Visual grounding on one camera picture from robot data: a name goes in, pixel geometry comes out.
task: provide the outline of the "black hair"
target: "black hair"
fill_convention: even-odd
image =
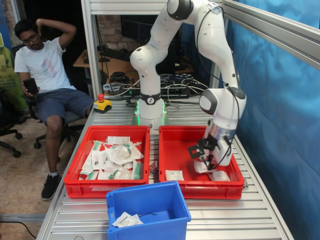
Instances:
[[[19,39],[21,33],[29,30],[33,30],[35,33],[38,32],[38,26],[34,21],[30,19],[22,19],[18,21],[18,23],[14,27],[14,33]]]

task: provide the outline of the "man's leg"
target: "man's leg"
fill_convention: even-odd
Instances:
[[[41,197],[43,200],[50,200],[54,196],[61,179],[57,171],[57,162],[59,158],[61,133],[64,127],[65,103],[64,100],[61,99],[60,90],[39,93],[36,98],[37,116],[47,125],[45,150],[49,174],[46,178]]]
[[[86,118],[89,117],[89,114],[90,114],[90,112],[91,112],[91,109],[92,109],[92,105],[91,105],[91,107],[89,107],[89,108],[85,111],[85,117],[86,117]]]
[[[66,110],[87,118],[94,104],[94,100],[84,92],[78,90],[70,89],[66,94],[69,97],[65,104]]]
[[[50,116],[45,121],[47,132],[45,137],[46,159],[50,173],[57,172],[58,154],[60,149],[63,119],[58,115]]]

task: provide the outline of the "blue shorts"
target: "blue shorts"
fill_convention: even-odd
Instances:
[[[53,115],[65,119],[65,112],[70,111],[85,118],[87,109],[91,108],[93,103],[94,100],[84,92],[70,88],[38,93],[37,117],[45,123],[47,118]]]

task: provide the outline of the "blue plastic bin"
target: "blue plastic bin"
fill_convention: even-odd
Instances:
[[[177,181],[117,189],[106,195],[106,203],[108,240],[186,239],[191,215]],[[131,216],[138,214],[143,224],[121,228],[113,226],[124,212]]]

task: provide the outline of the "white robotic arm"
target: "white robotic arm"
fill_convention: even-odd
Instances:
[[[141,81],[141,99],[136,113],[144,119],[157,119],[164,114],[156,64],[167,56],[169,44],[182,23],[194,25],[199,53],[220,67],[225,83],[224,88],[207,89],[201,94],[200,107],[213,118],[208,121],[204,138],[189,151],[192,157],[209,157],[211,166],[214,161],[227,166],[232,154],[226,136],[238,125],[246,105],[246,94],[239,87],[238,73],[225,36],[223,14],[216,3],[208,0],[168,1],[151,29],[149,43],[139,47],[130,57]]]

